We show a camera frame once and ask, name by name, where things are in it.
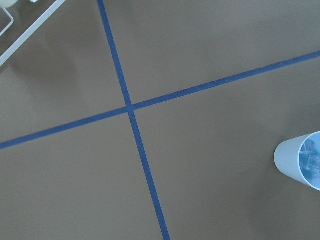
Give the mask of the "light blue plastic cup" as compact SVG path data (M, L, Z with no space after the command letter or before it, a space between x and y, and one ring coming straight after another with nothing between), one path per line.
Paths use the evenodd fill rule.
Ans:
M315 142L315 149L320 149L320 132L295 137L282 142L274 152L274 163L277 169L284 175L294 179L317 191L320 190L320 179L308 180L300 167L300 152L307 140Z

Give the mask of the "white cup rack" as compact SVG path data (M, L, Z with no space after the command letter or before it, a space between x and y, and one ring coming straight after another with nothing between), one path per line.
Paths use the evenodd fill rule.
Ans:
M64 0L2 0L0 64L7 62L64 3Z

